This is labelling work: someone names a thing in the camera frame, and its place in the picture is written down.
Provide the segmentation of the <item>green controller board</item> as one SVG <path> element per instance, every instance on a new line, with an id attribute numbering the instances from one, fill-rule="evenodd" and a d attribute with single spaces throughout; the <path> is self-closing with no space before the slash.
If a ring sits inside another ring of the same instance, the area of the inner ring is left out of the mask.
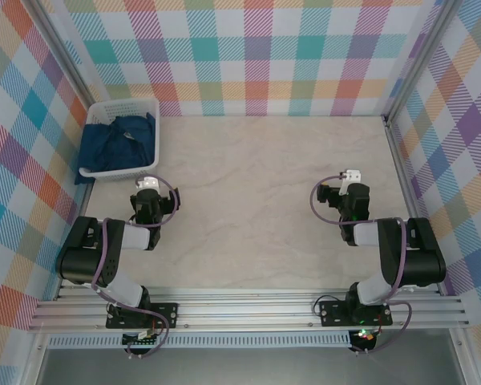
<path id="1" fill-rule="evenodd" d="M 130 346 L 131 349 L 133 349 L 134 347 L 155 346 L 158 343 L 158 337 L 158 333 L 152 333 L 150 331 L 144 330 L 141 332 L 122 334 L 121 341 L 124 346 Z"/>

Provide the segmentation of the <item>navy blue printed t-shirt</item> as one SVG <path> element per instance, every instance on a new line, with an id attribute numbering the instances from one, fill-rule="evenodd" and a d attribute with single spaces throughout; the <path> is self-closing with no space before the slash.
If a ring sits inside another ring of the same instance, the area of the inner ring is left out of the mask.
<path id="1" fill-rule="evenodd" d="M 117 116 L 110 124 L 83 128 L 77 168 L 108 172 L 152 164 L 156 156 L 156 119 L 151 114 Z"/>

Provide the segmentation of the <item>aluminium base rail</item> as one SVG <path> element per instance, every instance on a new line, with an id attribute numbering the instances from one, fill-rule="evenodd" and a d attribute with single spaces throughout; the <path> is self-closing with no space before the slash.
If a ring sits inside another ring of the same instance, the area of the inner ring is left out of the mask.
<path id="1" fill-rule="evenodd" d="M 320 330 L 312 305 L 319 289 L 156 288 L 153 302 L 179 305 L 177 332 Z M 390 308 L 392 329 L 410 321 L 410 329 L 450 329 L 469 326 L 458 297 L 442 296 L 434 287 L 403 292 Z M 29 330 L 37 333 L 104 332 L 106 303 L 83 286 L 63 284 L 53 301 L 40 302 Z"/>

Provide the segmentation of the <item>aluminium frame leg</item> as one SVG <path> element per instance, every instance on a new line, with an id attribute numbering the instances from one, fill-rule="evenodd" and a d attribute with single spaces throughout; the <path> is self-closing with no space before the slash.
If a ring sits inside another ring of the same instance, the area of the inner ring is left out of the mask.
<path id="1" fill-rule="evenodd" d="M 481 385 L 467 333 L 462 328 L 450 328 L 449 331 L 465 385 Z"/>
<path id="2" fill-rule="evenodd" d="M 34 335 L 18 385 L 37 385 L 42 372 L 49 337 L 50 335 L 45 333 Z"/>

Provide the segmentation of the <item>aluminium frame post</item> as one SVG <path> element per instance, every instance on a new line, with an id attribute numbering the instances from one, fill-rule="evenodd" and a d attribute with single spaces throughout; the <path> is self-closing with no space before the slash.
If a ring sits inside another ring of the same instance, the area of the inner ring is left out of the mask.
<path id="1" fill-rule="evenodd" d="M 75 86 L 75 89 L 83 102 L 87 107 L 91 106 L 95 102 L 95 98 L 85 84 L 83 77 L 80 75 L 75 61 L 71 57 L 66 44 L 55 29 L 49 14 L 42 6 L 41 0 L 25 0 L 25 2 L 29 2 L 32 12 L 36 17 L 37 25 L 40 28 L 43 37 L 47 40 L 51 50 L 54 52 L 54 56 L 61 65 L 61 68 L 69 75 L 72 84 Z"/>
<path id="2" fill-rule="evenodd" d="M 402 51 L 374 109 L 388 123 L 403 108 L 411 89 L 444 36 L 463 0 L 424 0 L 412 20 Z"/>

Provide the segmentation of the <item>white plastic mesh basket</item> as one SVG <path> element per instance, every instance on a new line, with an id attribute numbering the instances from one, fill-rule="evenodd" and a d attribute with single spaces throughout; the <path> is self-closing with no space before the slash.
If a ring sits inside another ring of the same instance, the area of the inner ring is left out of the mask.
<path id="1" fill-rule="evenodd" d="M 90 172 L 79 168 L 79 179 L 84 180 L 119 180 L 152 173 L 156 170 L 160 157 L 160 103 L 155 98 L 117 99 L 94 103 L 87 113 L 87 124 L 110 124 L 117 116 L 142 116 L 151 114 L 156 119 L 156 156 L 152 164 L 138 168 L 120 169 L 108 172 Z"/>

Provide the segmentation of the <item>grey metal sheet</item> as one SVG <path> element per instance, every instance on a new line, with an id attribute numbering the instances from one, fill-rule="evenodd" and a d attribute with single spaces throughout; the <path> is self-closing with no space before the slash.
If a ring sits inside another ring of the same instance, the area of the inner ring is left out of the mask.
<path id="1" fill-rule="evenodd" d="M 167 349 L 146 360 L 117 350 L 52 350 L 38 385 L 465 385 L 451 361 L 434 365 L 342 349 Z"/>

